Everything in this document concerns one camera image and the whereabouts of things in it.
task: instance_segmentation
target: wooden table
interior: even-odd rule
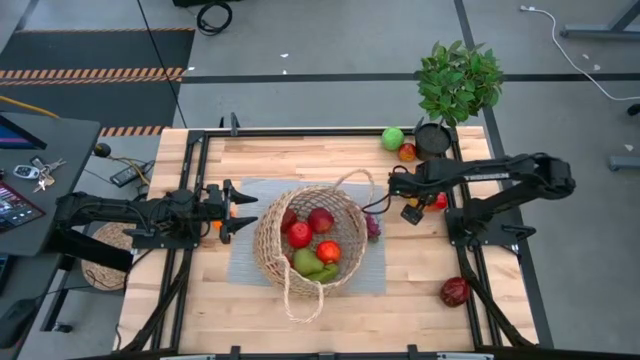
[[[458,133],[464,160],[490,158],[481,127],[461,127]],[[187,130],[162,133],[151,198],[178,187],[186,137]],[[196,168],[197,153],[192,169]],[[397,164],[396,154],[382,149],[377,136],[215,138],[209,144],[204,183],[221,184],[228,178],[240,188],[246,177],[332,182],[363,167],[374,175],[376,185],[386,186],[388,173]],[[365,178],[349,181],[364,183]],[[498,185],[473,183],[470,190],[472,196],[486,197],[498,191]],[[400,217],[405,201],[394,199],[384,215],[387,294],[327,298],[320,318],[306,325],[287,319],[281,290],[227,283],[231,246],[223,245],[212,231],[193,255],[180,353],[229,353],[232,345],[240,345],[243,353],[404,352],[407,344],[417,344],[420,351],[472,350],[465,307],[451,309],[438,298],[442,283],[459,276],[444,217],[427,213],[418,226],[410,225]],[[242,206],[238,216],[242,216]],[[500,247],[485,247],[484,254],[496,302],[522,334],[535,342],[516,257]],[[129,277],[120,317],[123,345],[157,304],[165,256],[165,251],[154,251]],[[477,303],[488,344],[485,311],[482,303]],[[296,313],[312,308],[304,300],[294,304]],[[172,309],[167,314],[164,346],[168,344]]]

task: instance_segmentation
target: gray cloth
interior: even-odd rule
[[[258,216],[267,210],[269,205],[276,201],[283,193],[294,190],[301,186],[333,184],[318,182],[301,182],[295,180],[267,180],[247,178],[242,180],[242,193],[250,194],[259,200],[255,203],[240,206],[241,216]],[[369,200],[369,185],[342,184],[340,189],[344,190],[358,205],[364,206]],[[374,201],[385,195],[381,186],[376,186],[374,191]],[[345,285],[345,290],[358,294],[385,294],[386,273],[385,273],[385,249],[384,249],[384,223],[382,216],[377,217],[380,221],[382,235],[377,243],[369,242],[360,263],[360,267],[351,280]],[[253,256],[254,232],[258,222],[254,222],[238,231],[231,240],[231,260],[227,271],[227,282],[242,285],[271,286],[271,283],[258,268]]]

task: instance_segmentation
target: hazard stripe tape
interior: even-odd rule
[[[181,67],[167,68],[166,75],[182,76]],[[111,68],[111,69],[46,69],[46,70],[0,70],[0,80],[26,79],[90,79],[165,76],[163,68]]]
[[[151,125],[103,127],[102,130],[100,130],[100,136],[154,136],[160,135],[164,129],[171,129],[171,126]]]
[[[194,28],[155,28],[151,31],[195,31]],[[125,31],[147,31],[146,28],[135,29],[27,29],[18,30],[17,34],[22,33],[100,33],[100,32],[125,32]]]
[[[170,76],[170,81],[182,82],[181,77]],[[16,85],[81,85],[81,84],[107,84],[107,83],[136,83],[136,82],[157,82],[167,81],[164,76],[154,77],[135,77],[135,78],[98,78],[98,79],[80,79],[80,80],[17,80],[17,81],[2,81],[0,80],[0,86],[16,86]]]

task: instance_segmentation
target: black flower pot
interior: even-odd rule
[[[422,120],[414,129],[414,136],[418,159],[425,161],[444,154],[451,146],[452,138],[449,129],[434,123],[422,124]]]

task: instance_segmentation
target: gray floor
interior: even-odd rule
[[[192,26],[193,17],[170,1],[142,1],[152,27]],[[627,0],[465,0],[476,42],[486,42],[506,73],[573,73],[550,39],[551,21],[522,13],[520,4],[564,23],[607,23]],[[0,3],[0,48],[27,0]],[[190,75],[412,72],[433,42],[461,38],[451,1],[245,0],[233,3],[234,22],[218,37],[196,33]],[[131,0],[40,0],[27,28],[143,27]],[[587,69],[640,72],[640,44],[564,40]],[[615,96],[640,95],[638,82],[604,83]],[[412,82],[334,82],[182,85],[180,103],[190,127],[217,126],[235,112],[243,126],[410,125],[421,116]],[[538,279],[558,348],[640,353],[640,250],[636,220],[639,172],[611,173],[609,155],[639,155],[640,119],[628,102],[607,100],[590,83],[508,83],[495,108],[505,150],[544,151],[572,164],[576,193],[562,201],[523,207]],[[482,117],[471,124],[483,124]],[[181,126],[176,117],[175,126]],[[152,159],[157,137],[107,139],[114,153]],[[629,152],[625,145],[632,145]],[[108,177],[120,164],[92,159],[87,169]],[[78,189],[130,198],[84,174]],[[68,335],[33,331],[22,359],[107,353],[120,312],[117,296],[74,293],[61,320]]]

